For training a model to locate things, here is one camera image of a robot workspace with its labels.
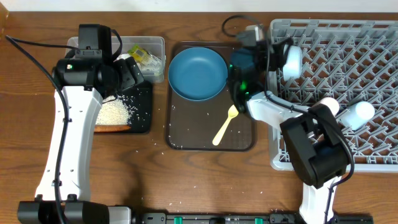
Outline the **yellow plastic spoon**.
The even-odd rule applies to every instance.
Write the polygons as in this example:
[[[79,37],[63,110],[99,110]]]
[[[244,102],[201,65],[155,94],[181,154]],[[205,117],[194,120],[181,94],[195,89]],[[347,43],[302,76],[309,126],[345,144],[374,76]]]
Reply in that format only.
[[[226,121],[223,123],[222,127],[220,127],[219,131],[217,132],[217,134],[215,135],[215,137],[212,140],[212,144],[214,146],[219,145],[219,143],[221,142],[221,140],[226,132],[226,129],[227,129],[229,123],[231,122],[231,120],[233,118],[237,117],[238,114],[239,114],[239,111],[237,110],[235,105],[232,105],[228,110],[228,117],[227,117]]]

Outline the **grey dishwasher rack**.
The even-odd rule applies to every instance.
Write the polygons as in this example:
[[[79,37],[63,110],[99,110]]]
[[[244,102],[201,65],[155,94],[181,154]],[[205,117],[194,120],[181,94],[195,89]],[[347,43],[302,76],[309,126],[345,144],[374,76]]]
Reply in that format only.
[[[302,50],[301,76],[272,72],[270,90],[304,106],[332,97],[340,116],[361,101],[372,104],[372,120],[343,128],[355,169],[397,172],[397,22],[275,19],[269,36],[275,43],[290,37]]]

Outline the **green snack wrapper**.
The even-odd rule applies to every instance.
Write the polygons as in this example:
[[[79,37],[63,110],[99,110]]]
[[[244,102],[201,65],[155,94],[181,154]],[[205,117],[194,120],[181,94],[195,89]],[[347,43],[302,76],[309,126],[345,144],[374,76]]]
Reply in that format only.
[[[161,59],[137,44],[128,50],[127,53],[140,65],[141,70],[157,71],[161,69]]]

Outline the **pile of white rice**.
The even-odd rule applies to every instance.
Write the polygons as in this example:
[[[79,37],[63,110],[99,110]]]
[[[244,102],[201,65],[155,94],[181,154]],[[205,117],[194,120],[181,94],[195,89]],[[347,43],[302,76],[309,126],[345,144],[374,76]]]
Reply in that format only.
[[[128,125],[136,110],[135,103],[130,96],[109,96],[103,100],[96,125]]]

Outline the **clear plastic waste bin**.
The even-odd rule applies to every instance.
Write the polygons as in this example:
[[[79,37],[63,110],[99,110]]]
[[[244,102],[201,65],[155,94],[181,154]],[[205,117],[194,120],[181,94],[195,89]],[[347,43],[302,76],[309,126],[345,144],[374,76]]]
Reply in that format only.
[[[75,47],[55,68],[66,85],[129,88],[164,80],[165,42],[158,36],[113,37],[93,34],[72,37]]]

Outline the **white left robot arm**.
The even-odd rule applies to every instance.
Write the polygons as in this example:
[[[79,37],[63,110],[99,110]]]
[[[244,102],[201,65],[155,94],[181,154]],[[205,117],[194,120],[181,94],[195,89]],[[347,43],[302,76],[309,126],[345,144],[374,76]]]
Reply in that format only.
[[[116,31],[99,24],[79,26],[78,45],[69,47],[47,78],[55,88],[55,120],[49,156],[32,201],[21,201],[21,223],[133,223],[127,206],[90,200],[90,158],[98,114],[109,96],[144,79],[133,58],[113,50]]]

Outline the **black waste tray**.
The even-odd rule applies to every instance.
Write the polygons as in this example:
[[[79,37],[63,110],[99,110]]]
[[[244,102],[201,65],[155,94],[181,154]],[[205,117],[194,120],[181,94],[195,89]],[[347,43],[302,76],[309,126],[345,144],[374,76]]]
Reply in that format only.
[[[136,113],[130,119],[130,130],[115,133],[133,133],[143,134],[150,130],[152,122],[152,106],[153,106],[153,85],[148,81],[144,81],[124,93],[118,95],[130,96],[137,108]]]

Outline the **dark blue bowl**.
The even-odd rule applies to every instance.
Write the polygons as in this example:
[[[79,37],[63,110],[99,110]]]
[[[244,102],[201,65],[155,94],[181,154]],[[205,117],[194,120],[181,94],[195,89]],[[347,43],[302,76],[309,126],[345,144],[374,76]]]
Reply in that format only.
[[[191,47],[172,59],[168,75],[169,85],[177,95],[190,101],[205,101],[223,90],[228,69],[214,50]]]

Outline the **dark brown serving tray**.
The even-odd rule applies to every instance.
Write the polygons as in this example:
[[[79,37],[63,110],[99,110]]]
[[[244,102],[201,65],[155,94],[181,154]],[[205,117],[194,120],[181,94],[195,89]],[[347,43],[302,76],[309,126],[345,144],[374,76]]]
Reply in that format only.
[[[200,66],[208,62],[228,66],[229,58],[237,42],[195,42],[177,43],[172,51],[168,80],[170,84],[181,83],[183,87],[203,87],[214,90],[204,100],[189,100],[176,88],[170,86],[168,94],[166,143],[173,149],[186,151],[236,151],[243,152],[256,142],[254,121],[241,114],[232,119],[220,143],[215,146],[213,138],[228,117],[233,104],[225,83],[216,84],[216,79],[225,80],[222,72],[206,73],[197,77],[189,62],[198,57]]]

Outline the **orange carrot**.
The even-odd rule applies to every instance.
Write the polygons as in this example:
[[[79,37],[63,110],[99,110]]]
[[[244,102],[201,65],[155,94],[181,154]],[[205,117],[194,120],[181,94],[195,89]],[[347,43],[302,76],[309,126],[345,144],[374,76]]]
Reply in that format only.
[[[130,126],[128,125],[96,125],[95,132],[96,133],[115,133],[121,131],[130,130]]]

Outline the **light blue plastic cup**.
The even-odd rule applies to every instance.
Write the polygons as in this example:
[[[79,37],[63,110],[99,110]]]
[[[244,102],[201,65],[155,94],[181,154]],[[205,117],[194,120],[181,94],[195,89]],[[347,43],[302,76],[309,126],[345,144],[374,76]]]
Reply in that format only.
[[[340,121],[344,127],[349,127],[353,131],[364,126],[375,115],[375,108],[366,101],[360,101],[350,106],[344,114],[341,115]]]

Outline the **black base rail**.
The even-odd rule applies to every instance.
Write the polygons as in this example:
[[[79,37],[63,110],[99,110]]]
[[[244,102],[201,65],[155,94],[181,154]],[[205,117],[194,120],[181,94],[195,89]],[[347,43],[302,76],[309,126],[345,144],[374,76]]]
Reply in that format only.
[[[369,215],[311,215],[297,212],[267,214],[161,213],[133,215],[131,224],[374,224]]]

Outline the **pink plastic cup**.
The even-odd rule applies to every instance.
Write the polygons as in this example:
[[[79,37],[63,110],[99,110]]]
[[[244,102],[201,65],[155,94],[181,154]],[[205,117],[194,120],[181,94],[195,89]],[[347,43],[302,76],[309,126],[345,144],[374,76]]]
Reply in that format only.
[[[340,110],[340,105],[339,105],[338,101],[332,97],[324,97],[320,101],[318,101],[314,104],[314,106],[316,106],[316,105],[327,106],[330,109],[333,116],[336,116]]]

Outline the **light blue rice bowl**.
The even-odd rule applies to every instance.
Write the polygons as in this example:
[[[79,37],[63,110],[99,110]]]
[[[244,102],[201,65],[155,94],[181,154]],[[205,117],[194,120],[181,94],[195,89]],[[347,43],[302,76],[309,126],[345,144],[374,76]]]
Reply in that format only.
[[[302,71],[302,50],[294,45],[286,45],[284,53],[287,53],[286,61],[282,67],[282,76],[285,82],[289,79],[298,79]]]

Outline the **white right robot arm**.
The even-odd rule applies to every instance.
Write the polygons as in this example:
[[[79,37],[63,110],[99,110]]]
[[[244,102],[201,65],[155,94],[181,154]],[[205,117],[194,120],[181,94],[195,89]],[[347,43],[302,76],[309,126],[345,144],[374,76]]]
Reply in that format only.
[[[267,39],[240,39],[228,67],[227,84],[240,113],[278,129],[290,161],[304,183],[300,216],[305,223],[333,223],[336,187],[351,178],[354,159],[331,109],[319,104],[300,107],[274,95],[261,75],[300,63],[301,49],[287,38],[277,44]]]

